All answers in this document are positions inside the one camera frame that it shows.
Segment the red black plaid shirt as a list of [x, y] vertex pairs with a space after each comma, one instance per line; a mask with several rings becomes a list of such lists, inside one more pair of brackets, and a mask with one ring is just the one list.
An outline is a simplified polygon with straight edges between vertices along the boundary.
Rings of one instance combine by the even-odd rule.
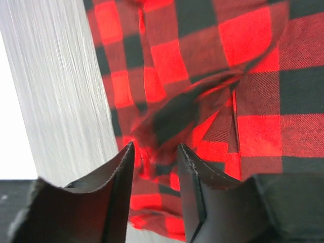
[[323, 1], [84, 1], [129, 222], [185, 240], [176, 150], [235, 179], [323, 171]]

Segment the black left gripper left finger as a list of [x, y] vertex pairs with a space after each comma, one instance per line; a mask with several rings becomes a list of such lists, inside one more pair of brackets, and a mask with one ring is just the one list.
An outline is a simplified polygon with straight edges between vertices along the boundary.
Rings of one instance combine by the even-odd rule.
[[65, 187], [1, 180], [1, 242], [125, 242], [134, 158], [130, 142]]

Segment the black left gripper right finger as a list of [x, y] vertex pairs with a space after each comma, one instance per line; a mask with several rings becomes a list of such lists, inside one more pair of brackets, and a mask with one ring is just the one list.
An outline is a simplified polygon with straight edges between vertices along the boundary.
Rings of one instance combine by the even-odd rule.
[[177, 149], [187, 242], [323, 242], [323, 174], [256, 174], [238, 181]]

